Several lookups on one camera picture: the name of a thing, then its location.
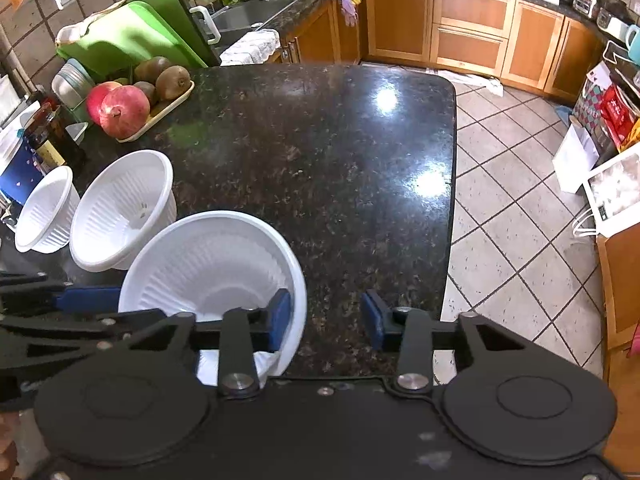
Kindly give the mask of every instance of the floor tile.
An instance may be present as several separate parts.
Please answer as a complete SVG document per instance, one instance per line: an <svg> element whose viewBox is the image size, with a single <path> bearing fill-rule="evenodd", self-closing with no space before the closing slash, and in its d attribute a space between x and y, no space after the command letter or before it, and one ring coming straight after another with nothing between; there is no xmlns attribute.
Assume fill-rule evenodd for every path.
<svg viewBox="0 0 640 480"><path fill-rule="evenodd" d="M529 132L505 113L487 117L481 124L509 147L529 138Z"/></svg>
<svg viewBox="0 0 640 480"><path fill-rule="evenodd" d="M540 178L512 152L501 153L482 167L514 198L540 183Z"/></svg>
<svg viewBox="0 0 640 480"><path fill-rule="evenodd" d="M598 264L593 237L576 238L573 228L568 225L553 241L553 245L560 256L569 264L574 274L578 276L580 282L587 281Z"/></svg>
<svg viewBox="0 0 640 480"><path fill-rule="evenodd" d="M522 268L547 244L545 235L517 204L489 220L484 230L516 269Z"/></svg>
<svg viewBox="0 0 640 480"><path fill-rule="evenodd" d="M476 307L476 312L529 340L549 323L545 311L518 276Z"/></svg>
<svg viewBox="0 0 640 480"><path fill-rule="evenodd" d="M553 156L533 137L515 146L513 153L540 178L546 178L554 172Z"/></svg>
<svg viewBox="0 0 640 480"><path fill-rule="evenodd" d="M474 89L471 86L467 86L462 83L453 83L453 86L456 89L456 95L466 94L468 92L472 92Z"/></svg>
<svg viewBox="0 0 640 480"><path fill-rule="evenodd" d="M542 97L527 102L527 107L542 117L547 124L555 124L560 120L553 105L547 103Z"/></svg>
<svg viewBox="0 0 640 480"><path fill-rule="evenodd" d="M604 314L604 290L602 289L602 270L600 266L593 271L591 277L584 283L584 290L598 308L601 314Z"/></svg>
<svg viewBox="0 0 640 480"><path fill-rule="evenodd" d="M451 235L451 243L470 233L476 227L478 227L478 224L456 200L456 205L453 208L453 233Z"/></svg>
<svg viewBox="0 0 640 480"><path fill-rule="evenodd" d="M529 92L525 92L522 90L518 90L517 88L511 88L510 86L505 86L504 89L509 92L512 96L514 96L521 103L525 103L526 101L531 101L535 99L536 95L530 94Z"/></svg>
<svg viewBox="0 0 640 480"><path fill-rule="evenodd" d="M465 126L473 122L475 122L473 117L467 114L460 107L456 108L456 124L458 126L458 129L464 128Z"/></svg>
<svg viewBox="0 0 640 480"><path fill-rule="evenodd" d="M518 204L550 240L573 219L569 210L544 184L529 191Z"/></svg>
<svg viewBox="0 0 640 480"><path fill-rule="evenodd" d="M562 341L562 338L555 326L549 325L546 330L540 334L540 337L536 339L535 343L542 346L542 348L546 348L550 352L559 355L560 357L564 357L572 364L576 364L574 356L571 355L566 344Z"/></svg>
<svg viewBox="0 0 640 480"><path fill-rule="evenodd" d="M489 237L476 229L452 245L449 274L474 306L513 276L513 269Z"/></svg>
<svg viewBox="0 0 640 480"><path fill-rule="evenodd" d="M442 302L441 321L455 321L458 319L460 312L471 310L467 300L460 294L456 285L447 276L447 288L444 290L444 301Z"/></svg>
<svg viewBox="0 0 640 480"><path fill-rule="evenodd" d="M560 183L555 173L545 179L545 184L574 215L577 215L587 203L587 198L582 188L578 190L578 193L565 193L561 191Z"/></svg>
<svg viewBox="0 0 640 480"><path fill-rule="evenodd" d="M458 106L472 116L476 121L484 119L500 110L476 92L462 94L457 98Z"/></svg>
<svg viewBox="0 0 640 480"><path fill-rule="evenodd" d="M482 168L475 168L456 179L456 198L479 224L513 201Z"/></svg>
<svg viewBox="0 0 640 480"><path fill-rule="evenodd" d="M458 145L481 164L507 149L479 123L458 129Z"/></svg>
<svg viewBox="0 0 640 480"><path fill-rule="evenodd" d="M562 135L556 132L556 130L551 126L536 134L536 139L540 144L548 149L551 155L555 155L558 152L558 148L562 143Z"/></svg>
<svg viewBox="0 0 640 480"><path fill-rule="evenodd" d="M494 105L498 110L506 110L507 108L513 108L520 104L514 96L509 94L508 92L503 92L502 97L497 96L496 94L492 94L486 88L481 88L476 90L478 94L484 97L487 101L489 101L492 105Z"/></svg>
<svg viewBox="0 0 640 480"><path fill-rule="evenodd" d="M433 375L440 384L447 384L456 376L456 364L453 350L436 350L433 352Z"/></svg>
<svg viewBox="0 0 640 480"><path fill-rule="evenodd" d="M541 132L548 126L539 115L527 108L526 105L509 108L505 113L531 135Z"/></svg>
<svg viewBox="0 0 640 480"><path fill-rule="evenodd" d="M567 130L569 129L566 126L564 126L564 123L562 121L558 121L556 124L554 124L553 128L556 130L556 132L562 135L563 139L564 139L564 136L566 135Z"/></svg>
<svg viewBox="0 0 640 480"><path fill-rule="evenodd" d="M580 282L560 254L547 247L520 273L542 307L555 317L580 289Z"/></svg>
<svg viewBox="0 0 640 480"><path fill-rule="evenodd" d="M598 345L595 352L587 359L583 368L598 378L602 378L604 372L604 356L602 355L602 343Z"/></svg>
<svg viewBox="0 0 640 480"><path fill-rule="evenodd" d="M472 170L477 165L478 163L474 161L465 150L460 148L460 146L456 147L456 176Z"/></svg>
<svg viewBox="0 0 640 480"><path fill-rule="evenodd" d="M602 339L603 320L588 294L581 290L558 316L555 325L582 366Z"/></svg>

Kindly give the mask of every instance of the drawer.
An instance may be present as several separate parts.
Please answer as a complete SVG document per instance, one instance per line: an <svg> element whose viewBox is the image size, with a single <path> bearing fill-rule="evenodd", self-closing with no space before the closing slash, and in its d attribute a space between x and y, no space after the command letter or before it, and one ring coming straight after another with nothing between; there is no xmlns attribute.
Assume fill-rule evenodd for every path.
<svg viewBox="0 0 640 480"><path fill-rule="evenodd" d="M433 23L508 38L516 0L433 0Z"/></svg>
<svg viewBox="0 0 640 480"><path fill-rule="evenodd" d="M433 24L429 61L499 76L509 40L463 28Z"/></svg>

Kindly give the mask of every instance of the tiled wall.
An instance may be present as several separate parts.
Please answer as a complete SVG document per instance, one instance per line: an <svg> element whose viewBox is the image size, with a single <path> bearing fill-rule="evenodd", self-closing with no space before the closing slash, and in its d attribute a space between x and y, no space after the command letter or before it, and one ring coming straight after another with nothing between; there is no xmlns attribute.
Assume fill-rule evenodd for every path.
<svg viewBox="0 0 640 480"><path fill-rule="evenodd" d="M56 56L54 38L61 27L81 22L119 0L77 0L58 10L54 0L32 0L14 10L0 0L0 60L24 91L35 84L50 88L64 61Z"/></svg>

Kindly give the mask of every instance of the bowl rim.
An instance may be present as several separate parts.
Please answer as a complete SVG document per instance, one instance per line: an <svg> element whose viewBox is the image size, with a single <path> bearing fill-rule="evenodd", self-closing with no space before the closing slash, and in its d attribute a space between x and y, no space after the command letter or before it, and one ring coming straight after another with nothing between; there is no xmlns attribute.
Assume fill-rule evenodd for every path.
<svg viewBox="0 0 640 480"><path fill-rule="evenodd" d="M123 245L119 250L115 253L107 256L102 260L89 261L84 260L78 255L78 250L76 249L76 245L78 244L76 237L77 233L75 233L78 228L78 218L81 217L82 208L86 207L88 203L87 197L91 196L92 193L96 193L96 188L100 186L100 184L107 178L107 175L113 171L113 168L122 164L123 160L128 158L133 158L136 156L140 156L140 153L150 153L156 156L160 162L162 162L162 166L166 172L166 177L164 179L164 184L162 186L162 191L160 192L160 197L158 198L158 202L156 202L156 207L153 212L146 220L144 226L140 231L138 231L138 235L130 240L127 244ZM120 260L122 260L138 243L141 239L144 239L149 231L154 227L156 221L162 214L164 210L164 206L166 205L167 200L169 199L169 193L172 192L172 187L174 184L174 167L171 165L171 161L169 158L162 152L158 152L157 150L137 150L135 152L127 153L125 156L121 156L114 160L110 165L108 165L104 170L100 172L100 174L94 179L94 181L89 185L87 190L82 195L80 202L78 204L78 208L76 209L76 214L74 215L74 219L71 222L71 234L69 237L69 248L71 249L71 256L75 263L84 270L88 270L89 272L102 272L103 270L111 269L114 264L117 264Z"/></svg>
<svg viewBox="0 0 640 480"><path fill-rule="evenodd" d="M293 250L290 245L284 239L284 237L277 231L277 229L264 220L261 220L255 216L249 215L247 213L242 213L240 211L229 211L229 210L214 210L214 211L203 211L201 213L192 214L186 216L185 218L181 218L177 222L165 227L162 229L156 236L154 236L138 253L138 255L133 260L133 263L129 267L126 276L124 277L124 281L122 282L122 287L120 289L120 298L118 299L118 312L126 312L121 307L123 301L126 300L129 294L129 289L135 285L140 286L138 279L136 277L136 273L138 267L143 265L143 261L146 257L146 254L150 252L156 245L161 245L164 243L165 238L171 235L176 229L183 227L184 225L190 224L192 222L196 222L203 219L233 219L239 220L244 223L250 224L262 231L266 234L282 251L284 259L287 263L287 267L291 272L292 277L292 286L293 291L291 291L293 295L293 305L292 305L292 315L289 320L289 324L287 325L287 331L285 332L285 337L283 339L283 344L280 346L279 356L276 362L276 371L275 375L281 375L287 367L289 367L290 362L292 361L298 346L300 345L300 341L302 340L302 333L306 325L306 283L305 276L302 273L302 268L300 267L300 263L296 258ZM298 343L295 348L287 348L287 352L284 352L284 341L289 340L290 338L294 338Z"/></svg>
<svg viewBox="0 0 640 480"><path fill-rule="evenodd" d="M49 171L49 173L47 173L44 176L44 178L41 181L39 181L36 187L33 188L33 191L31 191L30 195L27 197L26 202L24 203L24 206L22 208L23 211L27 209L28 206L30 205L30 201L32 201L32 197L35 196L38 188L48 186L54 180L57 180L57 179L61 180L62 178L65 179L65 188L62 191L62 195L60 196L60 199L58 200L56 207L53 209L53 215L51 215L51 217L49 218L49 222L43 227L40 233L31 242L24 245L18 243L18 231L20 230L20 218L23 218L23 216L20 215L18 217L18 222L15 226L14 242L15 242L15 248L18 249L21 253L25 253L30 249L33 249L44 238L44 235L47 233L47 231L49 231L51 225L56 219L56 216L58 216L58 213L62 209L62 206L65 205L65 202L69 197L69 193L71 192L71 186L73 185L73 177L74 177L74 172L71 170L70 167L59 166L57 168L54 168L52 171Z"/></svg>

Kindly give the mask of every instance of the pomegranate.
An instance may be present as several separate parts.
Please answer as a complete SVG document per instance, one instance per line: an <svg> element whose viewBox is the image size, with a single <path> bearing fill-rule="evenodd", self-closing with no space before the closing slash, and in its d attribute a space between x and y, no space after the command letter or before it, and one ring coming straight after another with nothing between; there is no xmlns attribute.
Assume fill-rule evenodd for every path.
<svg viewBox="0 0 640 480"><path fill-rule="evenodd" d="M91 120L100 124L100 105L105 95L107 95L114 88L122 86L115 81L107 81L106 83L100 83L98 86L94 86L84 102L86 105L86 111L89 113Z"/></svg>
<svg viewBox="0 0 640 480"><path fill-rule="evenodd" d="M132 85L111 90L100 106L100 126L111 137L126 139L145 125L149 99Z"/></svg>

